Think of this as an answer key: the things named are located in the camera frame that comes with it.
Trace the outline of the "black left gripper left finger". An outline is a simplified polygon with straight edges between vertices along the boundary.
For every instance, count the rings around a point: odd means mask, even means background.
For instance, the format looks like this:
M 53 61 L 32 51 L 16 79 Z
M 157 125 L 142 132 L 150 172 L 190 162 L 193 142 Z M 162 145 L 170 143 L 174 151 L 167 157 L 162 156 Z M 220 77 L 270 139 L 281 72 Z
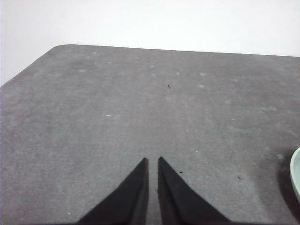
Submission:
M 79 225 L 144 225 L 148 200 L 148 159 L 143 158 L 112 193 L 77 223 Z

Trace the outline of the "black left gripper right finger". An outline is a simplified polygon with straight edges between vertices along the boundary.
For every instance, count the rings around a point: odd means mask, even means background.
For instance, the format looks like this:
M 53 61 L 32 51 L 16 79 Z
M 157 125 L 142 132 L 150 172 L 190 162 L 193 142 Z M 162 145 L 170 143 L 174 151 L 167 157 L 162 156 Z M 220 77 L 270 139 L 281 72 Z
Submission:
M 164 225 L 222 225 L 231 222 L 190 188 L 163 157 L 158 159 L 157 194 Z

